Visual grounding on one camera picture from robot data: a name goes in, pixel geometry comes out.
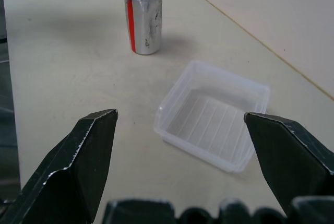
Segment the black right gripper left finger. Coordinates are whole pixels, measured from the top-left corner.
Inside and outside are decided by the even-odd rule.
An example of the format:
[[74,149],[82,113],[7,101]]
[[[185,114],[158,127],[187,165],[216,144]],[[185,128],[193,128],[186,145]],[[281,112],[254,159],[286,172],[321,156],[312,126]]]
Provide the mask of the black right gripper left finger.
[[81,118],[42,160],[0,224],[92,224],[108,177],[118,111]]

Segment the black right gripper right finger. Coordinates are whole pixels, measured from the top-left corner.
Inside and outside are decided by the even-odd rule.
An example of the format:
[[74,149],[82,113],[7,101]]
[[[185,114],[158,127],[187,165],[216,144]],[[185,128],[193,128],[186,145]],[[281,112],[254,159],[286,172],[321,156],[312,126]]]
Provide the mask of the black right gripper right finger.
[[300,123],[247,112],[263,176],[288,218],[334,218],[334,152]]

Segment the clear square plastic container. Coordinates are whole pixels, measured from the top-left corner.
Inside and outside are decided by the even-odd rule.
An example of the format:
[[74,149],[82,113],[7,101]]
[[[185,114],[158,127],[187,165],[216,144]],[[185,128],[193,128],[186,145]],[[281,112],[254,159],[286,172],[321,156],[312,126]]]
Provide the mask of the clear square plastic container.
[[194,157],[240,173],[254,153],[244,114],[265,113],[269,99],[265,85],[191,61],[160,103],[154,130]]

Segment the silver bottle with red stripe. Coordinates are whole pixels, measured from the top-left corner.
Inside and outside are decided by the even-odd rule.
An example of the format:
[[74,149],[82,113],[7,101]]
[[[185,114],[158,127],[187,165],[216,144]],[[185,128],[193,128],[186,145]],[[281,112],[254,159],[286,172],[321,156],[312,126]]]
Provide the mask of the silver bottle with red stripe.
[[162,0],[125,0],[130,48],[151,55],[161,46]]

